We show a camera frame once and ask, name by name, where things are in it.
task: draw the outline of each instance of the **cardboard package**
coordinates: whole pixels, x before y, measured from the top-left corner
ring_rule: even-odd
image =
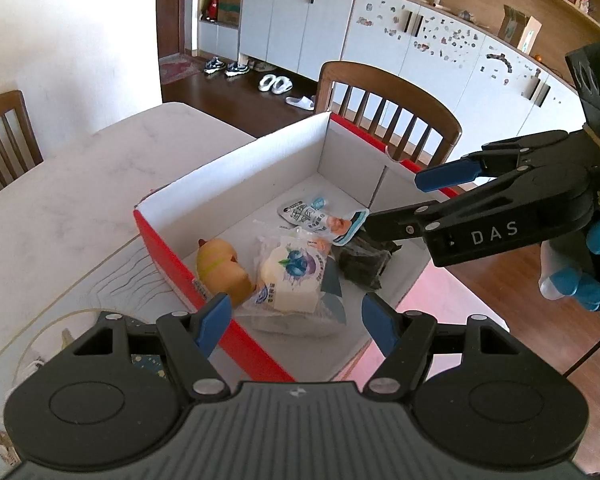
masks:
[[[218,0],[218,22],[238,25],[242,0]]]
[[[414,185],[418,167],[391,160],[384,149],[366,132],[325,112],[256,139],[156,190],[136,206],[134,217],[157,269],[186,309],[195,312],[210,299],[197,277],[200,238],[230,243],[255,277],[257,237],[263,226],[281,224],[281,204],[321,196],[331,213],[344,216],[362,207],[375,212],[454,195],[451,190],[419,191]],[[394,308],[430,260],[421,238],[401,243],[376,291]],[[327,381],[339,373],[369,340],[362,323],[365,291],[343,278],[340,285],[346,328],[337,335],[283,336],[232,320],[219,344],[224,361],[212,355],[224,380]]]
[[[498,37],[521,52],[529,54],[541,27],[542,23],[533,16],[504,6],[504,20],[500,25]]]

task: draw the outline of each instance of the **blue glove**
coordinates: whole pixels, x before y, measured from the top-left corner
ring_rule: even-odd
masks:
[[[586,238],[587,248],[600,254],[600,220],[592,225]],[[573,296],[587,310],[600,306],[600,282],[587,271],[578,248],[571,250],[569,240],[556,238],[542,242],[540,292],[548,300]]]

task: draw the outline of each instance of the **rug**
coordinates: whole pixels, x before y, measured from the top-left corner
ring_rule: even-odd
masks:
[[[172,54],[158,61],[160,65],[160,84],[166,85],[190,75],[199,74],[200,62],[184,54]]]

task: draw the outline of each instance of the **wooden chair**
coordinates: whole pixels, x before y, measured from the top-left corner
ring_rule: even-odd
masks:
[[[40,162],[22,92],[0,94],[0,190]]]
[[[460,138],[462,128],[458,120],[435,97],[394,74],[373,66],[350,61],[330,61],[322,66],[315,100],[315,113],[331,109],[334,83],[343,83],[347,86],[344,99],[337,111],[343,117],[346,116],[353,89],[359,88],[364,91],[362,101],[352,119],[356,126],[364,126],[362,124],[363,114],[369,96],[375,94],[382,99],[367,130],[373,136],[380,138],[389,147],[389,154],[394,160],[404,160],[408,157],[412,162],[417,162],[425,168],[436,166],[446,160]],[[387,130],[382,136],[379,136],[377,133],[378,125],[387,102],[394,103],[398,108]],[[402,110],[407,110],[413,114],[413,117],[397,146],[394,146],[391,144],[391,138]],[[407,143],[418,119],[426,123],[427,127],[418,144],[414,148],[412,148],[413,145],[409,146],[409,148],[412,148],[409,154],[407,153]],[[423,155],[422,150],[432,130],[438,132],[442,136],[442,140],[430,160],[418,160],[420,155]]]

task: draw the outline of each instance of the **white slide sandal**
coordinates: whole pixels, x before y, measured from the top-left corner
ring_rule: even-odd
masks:
[[[258,84],[258,90],[261,92],[268,92],[277,79],[278,78],[273,74],[267,74],[260,80],[260,83]]]
[[[275,95],[283,94],[284,92],[289,92],[293,88],[293,83],[291,79],[286,76],[281,75],[279,78],[276,78],[276,81],[273,83],[271,87],[271,91]]]
[[[307,96],[302,97],[287,97],[286,104],[302,108],[303,110],[314,111],[314,99],[309,99]]]

